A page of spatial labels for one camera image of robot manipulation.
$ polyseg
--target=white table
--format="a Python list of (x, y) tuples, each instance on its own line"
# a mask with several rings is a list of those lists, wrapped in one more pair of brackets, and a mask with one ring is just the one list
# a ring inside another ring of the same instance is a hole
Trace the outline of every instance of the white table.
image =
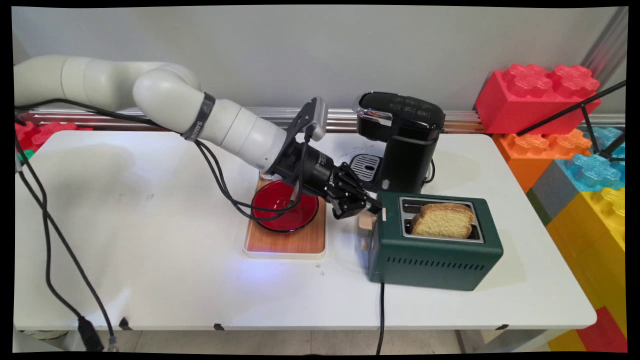
[[(381, 156), (385, 144), (328, 134), (312, 146), (339, 164), (363, 152)], [(212, 150), (232, 195), (250, 202), (257, 170)], [(527, 331), (506, 331), (487, 346), (506, 341), (501, 348), (518, 350), (547, 340), (548, 329), (594, 323), (593, 308), (491, 138), (442, 135), (434, 161), (435, 180), (422, 192), (486, 199), (504, 255), (474, 291), (387, 285), (386, 328), (508, 324)], [(134, 330), (379, 327), (380, 285), (367, 280), (357, 217), (335, 220), (328, 206), (324, 259), (252, 259), (243, 254), (247, 219), (223, 198), (197, 148), (176, 134), (63, 131), (32, 164), (114, 326), (124, 316)], [(45, 285), (40, 210), (17, 176), (15, 196), (15, 326), (75, 329), (73, 314)], [(105, 329), (52, 234), (54, 285)]]

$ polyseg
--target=red bowl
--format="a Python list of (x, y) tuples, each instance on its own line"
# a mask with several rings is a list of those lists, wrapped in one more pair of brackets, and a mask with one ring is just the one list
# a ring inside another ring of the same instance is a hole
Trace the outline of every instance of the red bowl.
[[(258, 190), (253, 196), (251, 204), (267, 209), (286, 208), (292, 193), (293, 187), (291, 185), (283, 183), (282, 180), (274, 181)], [(295, 208), (287, 211), (275, 220), (258, 222), (258, 224), (267, 230), (278, 233), (290, 233), (309, 225), (316, 217), (318, 206), (317, 197), (303, 193), (300, 203)], [(277, 214), (278, 213), (268, 211), (253, 210), (253, 215), (258, 218), (269, 218)]]

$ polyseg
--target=yellow lego brick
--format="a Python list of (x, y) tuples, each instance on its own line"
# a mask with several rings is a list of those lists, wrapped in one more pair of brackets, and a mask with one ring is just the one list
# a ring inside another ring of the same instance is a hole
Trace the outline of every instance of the yellow lego brick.
[(567, 246), (579, 256), (596, 241), (624, 244), (624, 189), (580, 192), (554, 218), (567, 236)]
[(548, 344), (551, 351), (587, 351), (576, 330), (569, 330)]
[(627, 336), (625, 191), (580, 192), (548, 225), (595, 309), (606, 306)]
[(587, 203), (613, 234), (619, 246), (625, 248), (625, 188), (604, 188), (600, 192), (582, 192)]
[(571, 233), (563, 230), (565, 229), (558, 226), (558, 222), (555, 219), (551, 220), (547, 225), (547, 232), (551, 235), (558, 251), (563, 256), (564, 261), (569, 266), (569, 269), (571, 269), (575, 280), (584, 291), (587, 299), (589, 299), (593, 309), (600, 309), (604, 306), (604, 303), (600, 300), (600, 296), (598, 296), (595, 286), (591, 283), (589, 277), (584, 272), (584, 269), (579, 265), (576, 257), (568, 247), (568, 243), (571, 241), (572, 237)]
[(579, 268), (594, 286), (597, 298), (609, 309), (622, 333), (627, 336), (627, 291), (625, 251), (611, 239), (600, 240), (576, 259)]

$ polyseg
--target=toaster slot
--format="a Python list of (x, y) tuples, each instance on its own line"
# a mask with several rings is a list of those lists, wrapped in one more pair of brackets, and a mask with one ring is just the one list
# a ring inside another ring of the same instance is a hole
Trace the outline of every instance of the toaster slot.
[[(477, 221), (476, 211), (474, 209), (474, 205), (469, 201), (457, 201), (457, 200), (440, 200), (440, 199), (429, 199), (429, 198), (420, 198), (420, 197), (400, 197), (400, 218), (401, 227), (403, 228), (403, 235), (408, 238), (415, 239), (424, 239), (424, 240), (442, 240), (442, 241), (468, 241), (474, 243), (484, 243), (484, 239), (482, 237), (482, 230), (480, 228), (480, 224)], [(474, 222), (471, 223), (471, 233), (466, 239), (460, 238), (444, 238), (444, 237), (432, 237), (432, 236), (422, 236), (422, 235), (413, 235), (412, 234), (412, 225), (411, 220), (415, 215), (420, 213), (420, 208), (427, 204), (442, 204), (442, 203), (455, 203), (461, 204), (469, 208), (471, 212), (474, 214)]]

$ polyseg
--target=green toaster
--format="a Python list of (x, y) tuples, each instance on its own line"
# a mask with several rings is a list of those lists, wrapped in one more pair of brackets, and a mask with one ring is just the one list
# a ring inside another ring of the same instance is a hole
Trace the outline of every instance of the green toaster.
[[(484, 199), (380, 192), (382, 210), (372, 230), (369, 279), (373, 282), (473, 290), (502, 257), (503, 249)], [(476, 221), (466, 239), (412, 235), (412, 218), (426, 204), (453, 202)]]

